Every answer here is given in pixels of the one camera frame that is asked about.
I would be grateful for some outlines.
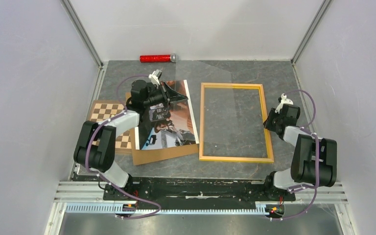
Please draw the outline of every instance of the brown cardboard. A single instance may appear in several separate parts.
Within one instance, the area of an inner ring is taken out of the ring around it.
[[[126,93],[126,99],[130,97],[130,93]],[[153,163],[161,160],[177,158],[189,154],[198,153],[198,145],[184,145],[172,148],[163,148],[155,150],[136,150],[135,147],[135,129],[130,130],[130,139],[132,145],[133,165],[141,165]]]

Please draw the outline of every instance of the white bracket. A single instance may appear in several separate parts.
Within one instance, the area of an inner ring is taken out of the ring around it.
[[[161,72],[160,70],[155,70],[155,71],[153,71],[152,74],[149,75],[149,79],[154,85],[159,86],[159,78],[158,78],[157,74],[159,74],[160,72]]]
[[[67,213],[113,213],[113,214],[148,214],[155,210],[125,209],[124,203],[67,203]],[[161,210],[158,214],[260,214],[268,215],[266,204],[256,203],[256,209],[232,210]]]
[[[335,204],[338,220],[344,235],[357,235],[357,231],[351,220],[351,213],[348,204]]]
[[[288,99],[285,94],[282,94],[280,96],[280,98],[281,98],[280,104],[278,105],[278,107],[275,110],[275,113],[277,113],[277,114],[280,113],[280,110],[283,108],[283,104],[293,104],[293,101]]]
[[[49,214],[48,223],[44,235],[58,235],[60,233],[61,224],[63,223],[64,213],[67,204],[63,202],[52,203],[51,213]]]

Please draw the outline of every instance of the white clip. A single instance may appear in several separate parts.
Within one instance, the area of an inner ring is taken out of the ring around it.
[[[154,74],[155,72],[156,72],[156,71],[153,71],[153,73],[149,75],[149,79],[150,79],[150,81],[151,81],[153,84],[159,86],[159,79],[158,79],[158,77]]]
[[[277,106],[277,108],[275,110],[275,113],[277,113],[277,114],[280,113],[280,110],[283,108],[283,104],[293,104],[293,101],[288,99],[285,94],[282,94],[280,96],[280,98],[281,98],[280,104]]]

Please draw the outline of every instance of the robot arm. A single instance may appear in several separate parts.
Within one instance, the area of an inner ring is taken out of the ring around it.
[[[100,128],[95,138],[99,141],[98,146],[89,142],[96,128],[106,120],[99,123],[84,122],[74,151],[74,160],[77,163],[85,165],[87,148],[91,144],[89,168],[99,171],[104,178],[120,188],[125,188],[128,182],[131,182],[131,176],[114,161],[116,138],[137,126],[140,131],[149,133],[152,129],[151,122],[144,120],[149,115],[148,110],[151,106],[162,104],[168,108],[171,103],[188,99],[171,89],[165,82],[160,82],[161,74],[160,70],[156,70],[149,75],[151,82],[136,80],[132,83],[131,97],[126,102],[126,113],[119,114],[121,117],[109,119],[108,123]]]
[[[315,184],[315,139],[309,133],[296,126],[300,108],[293,105],[285,95],[279,98],[279,106],[272,108],[264,122],[264,128],[278,134],[283,141],[293,145],[291,167],[272,172],[266,178],[268,188],[286,190],[302,183]],[[319,139],[319,186],[332,187],[336,181],[336,141]]]

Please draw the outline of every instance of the red cylinder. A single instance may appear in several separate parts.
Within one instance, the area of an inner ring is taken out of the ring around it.
[[[156,62],[176,62],[176,54],[170,55],[141,55],[139,57],[142,63],[156,63]]]

